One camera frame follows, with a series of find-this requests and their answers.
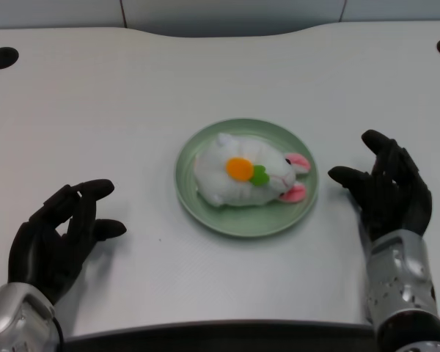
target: green leaf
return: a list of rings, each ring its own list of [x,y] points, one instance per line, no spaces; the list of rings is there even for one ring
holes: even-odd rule
[[[265,167],[263,165],[254,165],[254,174],[249,182],[254,186],[263,186],[269,182],[270,177],[265,173]]]

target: table surface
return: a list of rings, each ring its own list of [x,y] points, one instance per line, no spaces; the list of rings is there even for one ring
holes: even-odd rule
[[[161,37],[129,29],[0,30],[0,285],[20,224],[66,183],[108,178],[99,217],[128,233],[98,245],[57,305],[67,335],[193,320],[364,321],[357,216],[327,176],[369,169],[360,135],[407,147],[433,192],[426,234],[440,310],[440,22],[337,23],[272,37]],[[209,232],[176,199],[175,160],[234,117],[300,136],[318,200],[287,232]]]

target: pink ear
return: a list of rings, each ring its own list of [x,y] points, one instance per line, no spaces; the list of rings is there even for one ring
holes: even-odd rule
[[[310,171],[311,165],[302,154],[287,153],[285,154],[285,157],[292,163],[292,167],[296,174],[307,174]]]
[[[296,182],[286,194],[279,199],[286,203],[298,203],[307,196],[307,188],[304,184]]]

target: stuffed bunny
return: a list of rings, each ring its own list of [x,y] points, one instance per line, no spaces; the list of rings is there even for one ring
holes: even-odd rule
[[[197,190],[214,207],[300,202],[307,190],[296,175],[309,170],[300,154],[283,154],[260,139],[226,133],[219,133],[194,162]]]

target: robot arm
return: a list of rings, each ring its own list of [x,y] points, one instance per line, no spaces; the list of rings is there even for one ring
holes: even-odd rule
[[[329,176],[361,210],[371,242],[367,305],[382,352],[440,352],[440,318],[423,235],[431,194],[407,151],[376,131],[363,134],[376,154],[371,174],[344,166]]]
[[[122,235],[115,220],[95,220],[96,201],[114,190],[109,180],[64,186],[22,224],[10,250],[8,284],[0,287],[0,352],[62,349],[54,305],[73,286],[98,241]],[[70,223],[60,236],[57,226]]]

